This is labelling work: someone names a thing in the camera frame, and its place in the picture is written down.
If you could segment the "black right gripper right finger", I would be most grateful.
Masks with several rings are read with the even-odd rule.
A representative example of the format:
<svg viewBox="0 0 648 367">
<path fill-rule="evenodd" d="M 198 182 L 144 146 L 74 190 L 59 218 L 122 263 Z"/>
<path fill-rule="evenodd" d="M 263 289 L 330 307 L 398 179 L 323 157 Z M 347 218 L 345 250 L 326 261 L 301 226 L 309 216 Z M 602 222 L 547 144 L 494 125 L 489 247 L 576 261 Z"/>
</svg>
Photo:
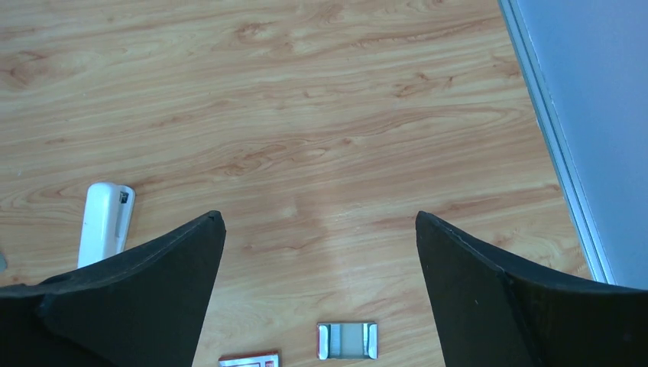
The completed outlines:
<svg viewBox="0 0 648 367">
<path fill-rule="evenodd" d="M 431 213 L 416 246 L 447 366 L 645 366 L 647 293 L 579 278 Z"/>
</svg>

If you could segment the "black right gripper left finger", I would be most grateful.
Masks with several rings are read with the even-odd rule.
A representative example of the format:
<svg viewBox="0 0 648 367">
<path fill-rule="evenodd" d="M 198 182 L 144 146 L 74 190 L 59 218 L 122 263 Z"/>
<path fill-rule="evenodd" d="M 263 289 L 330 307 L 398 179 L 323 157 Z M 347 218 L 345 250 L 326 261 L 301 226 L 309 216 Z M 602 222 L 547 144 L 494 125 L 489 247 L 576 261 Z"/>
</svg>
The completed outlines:
<svg viewBox="0 0 648 367">
<path fill-rule="evenodd" d="M 225 244 L 218 211 L 39 284 L 1 289 L 3 366 L 190 366 Z"/>
</svg>

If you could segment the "white stapler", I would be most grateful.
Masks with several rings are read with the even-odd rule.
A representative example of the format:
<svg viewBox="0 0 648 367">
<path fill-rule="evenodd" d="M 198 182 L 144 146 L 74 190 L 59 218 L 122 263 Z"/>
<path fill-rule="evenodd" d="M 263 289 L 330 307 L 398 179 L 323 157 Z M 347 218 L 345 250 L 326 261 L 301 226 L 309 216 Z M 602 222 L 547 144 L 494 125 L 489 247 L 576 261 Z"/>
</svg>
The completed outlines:
<svg viewBox="0 0 648 367">
<path fill-rule="evenodd" d="M 86 193 L 77 267 L 83 268 L 125 250 L 135 191 L 125 185 L 98 182 Z"/>
</svg>

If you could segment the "red white staple box sleeve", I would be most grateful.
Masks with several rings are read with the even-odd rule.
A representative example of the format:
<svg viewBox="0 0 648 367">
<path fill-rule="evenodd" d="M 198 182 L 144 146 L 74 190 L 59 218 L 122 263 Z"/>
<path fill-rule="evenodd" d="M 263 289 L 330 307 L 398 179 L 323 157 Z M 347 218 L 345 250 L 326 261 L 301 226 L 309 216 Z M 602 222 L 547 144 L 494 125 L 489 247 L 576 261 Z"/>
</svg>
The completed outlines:
<svg viewBox="0 0 648 367">
<path fill-rule="evenodd" d="M 280 367 L 278 352 L 262 352 L 240 356 L 223 356 L 219 367 Z"/>
</svg>

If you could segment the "silver staple box tray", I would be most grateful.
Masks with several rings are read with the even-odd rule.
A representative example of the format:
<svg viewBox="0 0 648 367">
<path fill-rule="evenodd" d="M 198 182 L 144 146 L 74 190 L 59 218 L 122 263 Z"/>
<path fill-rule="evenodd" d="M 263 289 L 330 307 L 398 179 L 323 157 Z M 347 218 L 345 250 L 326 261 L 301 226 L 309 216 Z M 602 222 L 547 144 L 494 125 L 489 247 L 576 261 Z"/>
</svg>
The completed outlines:
<svg viewBox="0 0 648 367">
<path fill-rule="evenodd" d="M 375 322 L 318 323 L 318 360 L 375 360 L 378 358 L 378 334 Z"/>
</svg>

